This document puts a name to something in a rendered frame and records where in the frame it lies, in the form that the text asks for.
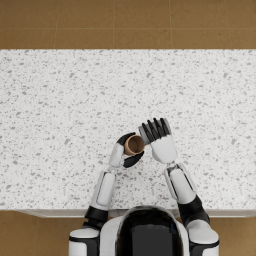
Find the brown paper cup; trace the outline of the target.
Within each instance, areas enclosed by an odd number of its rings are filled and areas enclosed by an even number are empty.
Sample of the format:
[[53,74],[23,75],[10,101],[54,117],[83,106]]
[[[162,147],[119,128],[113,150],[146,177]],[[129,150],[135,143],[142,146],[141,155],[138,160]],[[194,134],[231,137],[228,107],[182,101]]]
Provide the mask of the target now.
[[130,136],[124,144],[124,153],[128,156],[140,154],[144,151],[145,145],[139,135]]

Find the robot body with dark head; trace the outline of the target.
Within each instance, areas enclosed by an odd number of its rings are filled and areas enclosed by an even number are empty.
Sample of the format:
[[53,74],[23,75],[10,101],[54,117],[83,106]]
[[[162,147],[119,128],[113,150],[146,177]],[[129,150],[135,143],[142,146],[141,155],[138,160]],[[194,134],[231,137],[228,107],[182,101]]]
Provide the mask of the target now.
[[103,226],[100,256],[190,256],[187,231],[168,210],[134,207]]

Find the grey cup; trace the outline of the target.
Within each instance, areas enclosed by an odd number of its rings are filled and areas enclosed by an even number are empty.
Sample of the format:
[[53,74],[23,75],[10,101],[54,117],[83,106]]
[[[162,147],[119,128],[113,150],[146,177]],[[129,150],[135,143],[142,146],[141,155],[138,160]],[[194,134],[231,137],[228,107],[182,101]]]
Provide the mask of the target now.
[[139,133],[145,145],[150,144],[158,138],[171,135],[171,128],[166,118],[148,121],[139,127]]

